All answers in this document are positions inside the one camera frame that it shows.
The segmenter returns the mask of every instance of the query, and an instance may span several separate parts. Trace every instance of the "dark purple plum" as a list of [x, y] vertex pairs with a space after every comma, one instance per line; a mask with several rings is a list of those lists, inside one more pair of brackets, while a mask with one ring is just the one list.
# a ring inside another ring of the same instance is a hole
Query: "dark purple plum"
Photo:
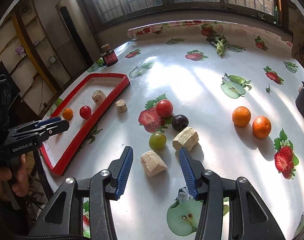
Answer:
[[177, 132], [181, 132], [184, 128], [189, 125], [188, 118], [183, 114], [178, 114], [172, 119], [172, 127]]

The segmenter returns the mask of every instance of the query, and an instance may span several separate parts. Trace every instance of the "bottle label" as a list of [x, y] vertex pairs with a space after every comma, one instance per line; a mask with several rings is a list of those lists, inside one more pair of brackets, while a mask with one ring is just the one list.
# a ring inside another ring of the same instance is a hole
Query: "bottle label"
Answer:
[[111, 54], [104, 57], [104, 61], [105, 61], [106, 64], [110, 64], [110, 63], [112, 63], [116, 60], [117, 60], [117, 57], [116, 57], [114, 51]]

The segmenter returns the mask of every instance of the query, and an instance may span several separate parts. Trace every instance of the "cylindrical standing air conditioner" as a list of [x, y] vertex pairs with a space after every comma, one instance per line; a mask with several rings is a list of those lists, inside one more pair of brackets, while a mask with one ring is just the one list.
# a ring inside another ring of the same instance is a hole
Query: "cylindrical standing air conditioner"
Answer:
[[62, 0], [55, 7], [81, 58], [92, 66], [101, 53], [77, 1]]

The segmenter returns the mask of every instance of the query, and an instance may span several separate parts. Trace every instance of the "white tray with red border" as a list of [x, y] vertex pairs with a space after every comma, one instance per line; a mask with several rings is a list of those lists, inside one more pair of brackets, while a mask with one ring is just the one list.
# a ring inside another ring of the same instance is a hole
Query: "white tray with red border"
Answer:
[[[41, 147], [44, 161], [53, 173], [60, 176], [63, 174], [92, 127], [129, 84], [130, 81], [125, 74], [89, 74], [55, 109], [50, 118], [59, 116], [63, 119], [62, 112], [65, 108], [73, 110], [73, 117], [69, 120], [70, 128], [67, 131], [49, 137]], [[92, 99], [92, 93], [95, 90], [102, 90], [106, 95], [99, 106]], [[82, 106], [89, 106], [92, 110], [92, 115], [88, 120], [82, 119], [79, 115]]]

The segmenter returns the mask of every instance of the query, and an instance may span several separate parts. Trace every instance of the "red tomato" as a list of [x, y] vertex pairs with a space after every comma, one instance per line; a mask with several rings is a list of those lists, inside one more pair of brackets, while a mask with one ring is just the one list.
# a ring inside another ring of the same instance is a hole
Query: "red tomato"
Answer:
[[156, 113], [160, 117], [167, 118], [172, 114], [172, 112], [173, 105], [169, 100], [163, 99], [156, 104]]
[[89, 106], [82, 106], [80, 108], [80, 116], [83, 118], [83, 119], [86, 119], [88, 120], [91, 116], [91, 108]]

